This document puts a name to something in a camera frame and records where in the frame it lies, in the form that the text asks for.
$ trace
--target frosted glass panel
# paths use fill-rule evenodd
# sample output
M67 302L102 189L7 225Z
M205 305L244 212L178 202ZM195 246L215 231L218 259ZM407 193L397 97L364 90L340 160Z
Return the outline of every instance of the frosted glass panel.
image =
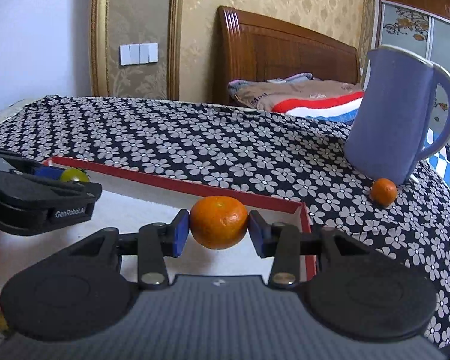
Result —
M430 59L450 72L450 24L438 19L435 19L434 23ZM442 87L438 87L437 95L435 96L435 107L430 120L430 128L435 132L442 131L447 118L447 110L447 95Z
M385 4L382 44L392 44L426 57L427 41L428 15Z

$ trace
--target silver bolt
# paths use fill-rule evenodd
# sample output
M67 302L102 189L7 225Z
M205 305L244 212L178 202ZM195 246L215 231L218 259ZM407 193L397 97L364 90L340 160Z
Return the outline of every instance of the silver bolt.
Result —
M149 272L147 274L143 274L140 278L143 283L149 284L151 286L157 286L165 280L165 276L158 272Z
M274 274L272 279L275 284L279 284L281 286L289 286L296 281L296 277L288 272L279 272Z

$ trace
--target yellow-green fruit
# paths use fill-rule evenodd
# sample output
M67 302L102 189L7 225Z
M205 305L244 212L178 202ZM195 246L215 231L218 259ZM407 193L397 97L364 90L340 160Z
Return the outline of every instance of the yellow-green fruit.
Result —
M88 183L90 179L81 170L69 168L63 171L60 176L60 181L81 181L82 183Z

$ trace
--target pitcher handle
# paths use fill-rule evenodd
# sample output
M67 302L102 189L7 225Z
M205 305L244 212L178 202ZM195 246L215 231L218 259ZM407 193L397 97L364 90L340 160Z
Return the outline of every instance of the pitcher handle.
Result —
M447 93L448 97L448 115L447 120L445 122L445 126L443 127L442 133L438 136L438 138L428 147L424 148L417 155L417 160L421 161L425 158L431 157L434 154L437 154L442 147L445 146L450 141L450 73L447 69L443 68L439 64L433 63L433 67L435 69L434 79L435 84L442 85L443 89ZM433 98L435 98L437 90L433 91Z

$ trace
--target pitcher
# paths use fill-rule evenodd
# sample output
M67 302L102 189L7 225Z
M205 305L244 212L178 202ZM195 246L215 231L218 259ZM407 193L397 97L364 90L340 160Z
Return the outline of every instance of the pitcher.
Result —
M403 184L418 161L450 140L450 73L414 52L383 45L368 52L370 81L344 147L345 157L373 180ZM437 85L448 116L437 140L423 148Z

